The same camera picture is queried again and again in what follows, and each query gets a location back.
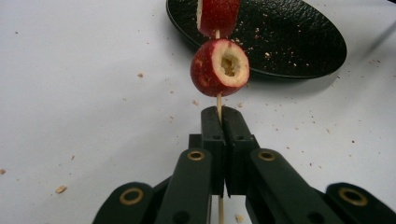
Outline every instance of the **black object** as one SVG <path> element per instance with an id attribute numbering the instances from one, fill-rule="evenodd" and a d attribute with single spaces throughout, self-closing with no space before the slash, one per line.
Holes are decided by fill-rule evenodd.
<path id="1" fill-rule="evenodd" d="M 197 1 L 167 0 L 170 21 L 198 49 L 207 41 L 196 25 Z M 230 39 L 244 49 L 252 75 L 288 79 L 323 77 L 347 57 L 337 28 L 301 0 L 242 0 Z"/>
<path id="2" fill-rule="evenodd" d="M 210 223 L 211 196 L 246 195 L 252 223 L 396 223 L 396 214 L 364 189 L 347 183 L 326 193 L 311 187 L 278 152 L 260 148 L 242 115 L 212 106 L 202 133 L 191 134 L 173 175 L 152 188 L 129 183 L 111 193 L 93 224 Z"/>

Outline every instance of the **red fruit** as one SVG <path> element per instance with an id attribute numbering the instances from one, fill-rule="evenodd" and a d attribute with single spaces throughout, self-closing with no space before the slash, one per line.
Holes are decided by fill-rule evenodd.
<path id="1" fill-rule="evenodd" d="M 228 39 L 205 42 L 192 59 L 192 82 L 207 96 L 233 94 L 248 82 L 248 77 L 248 57 Z"/>
<path id="2" fill-rule="evenodd" d="M 220 37 L 233 32 L 238 16 L 240 0 L 198 0 L 197 28 L 206 36 Z"/>

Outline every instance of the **food debris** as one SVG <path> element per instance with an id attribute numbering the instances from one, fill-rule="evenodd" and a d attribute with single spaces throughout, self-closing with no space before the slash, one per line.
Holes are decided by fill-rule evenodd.
<path id="1" fill-rule="evenodd" d="M 242 223 L 244 221 L 244 217 L 241 215 L 235 215 L 236 223 Z"/>
<path id="2" fill-rule="evenodd" d="M 67 190 L 67 186 L 61 185 L 59 188 L 57 188 L 57 189 L 55 190 L 55 192 L 56 192 L 57 194 L 61 194 L 61 193 L 65 192 L 66 190 Z"/>

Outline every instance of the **black plate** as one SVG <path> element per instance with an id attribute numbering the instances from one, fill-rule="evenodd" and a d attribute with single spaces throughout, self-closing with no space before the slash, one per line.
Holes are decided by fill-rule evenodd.
<path id="1" fill-rule="evenodd" d="M 197 0 L 167 0 L 169 19 L 195 48 L 206 42 L 196 28 Z M 347 46 L 337 28 L 299 0 L 241 0 L 229 37 L 245 50 L 252 75 L 309 79 L 333 73 Z"/>

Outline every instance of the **white surface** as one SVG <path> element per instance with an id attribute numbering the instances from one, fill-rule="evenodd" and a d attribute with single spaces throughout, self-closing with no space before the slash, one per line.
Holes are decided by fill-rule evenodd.
<path id="1" fill-rule="evenodd" d="M 396 5 L 308 2 L 344 36 L 345 64 L 254 78 L 224 103 L 314 188 L 349 182 L 396 210 Z M 91 223 L 116 187 L 172 174 L 215 104 L 191 83 L 193 53 L 164 0 L 0 1 L 0 223 Z M 249 223 L 243 198 L 225 206 Z"/>

